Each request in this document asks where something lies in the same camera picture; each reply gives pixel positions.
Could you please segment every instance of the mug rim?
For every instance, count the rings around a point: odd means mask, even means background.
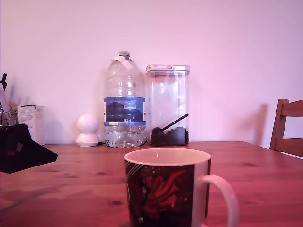
[[[150,151],[150,150],[187,150],[187,151],[191,151],[191,152],[202,152],[204,155],[206,155],[206,158],[197,160],[197,161],[193,161],[193,162],[178,162],[178,163],[152,163],[152,162],[139,162],[139,161],[135,161],[135,160],[131,160],[128,158],[128,156],[130,156],[131,154],[135,154],[135,153],[139,153],[142,151]],[[124,155],[124,160],[131,162],[131,163],[135,163],[135,164],[140,164],[140,165],[146,165],[146,166],[188,166],[188,165],[195,165],[198,163],[203,163],[203,162],[207,162],[211,159],[211,155],[205,151],[201,151],[201,150],[196,150],[196,149],[188,149],[188,148],[148,148],[148,149],[140,149],[140,150],[134,150],[131,151],[127,154]]]

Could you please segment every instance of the wooden table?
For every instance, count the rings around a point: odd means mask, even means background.
[[[55,163],[1,173],[1,227],[127,227],[124,154],[134,149],[47,145]],[[214,175],[230,182],[240,227],[303,227],[303,160],[245,142],[191,142],[212,155]],[[226,226],[227,208],[211,186],[210,227]]]

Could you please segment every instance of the clear plastic container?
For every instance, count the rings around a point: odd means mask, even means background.
[[[104,88],[104,131],[108,146],[138,147],[147,140],[145,81],[128,51],[112,58]]]
[[[186,79],[188,65],[149,65],[150,129],[152,146],[189,142]]]

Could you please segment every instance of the coffee grounds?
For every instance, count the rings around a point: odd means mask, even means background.
[[[159,133],[151,135],[151,145],[155,147],[162,146],[180,146],[189,143],[189,133],[184,127],[176,127],[167,131],[166,134]]]

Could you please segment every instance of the scoop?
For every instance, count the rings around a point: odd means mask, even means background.
[[[171,126],[173,126],[174,124],[178,123],[179,121],[183,120],[184,118],[186,118],[187,116],[189,116],[189,114],[185,114],[184,116],[178,118],[177,120],[175,120],[174,122],[170,123],[169,125],[165,126],[163,129],[156,127],[152,130],[152,134],[153,135],[163,135],[164,131],[168,128],[170,128]]]

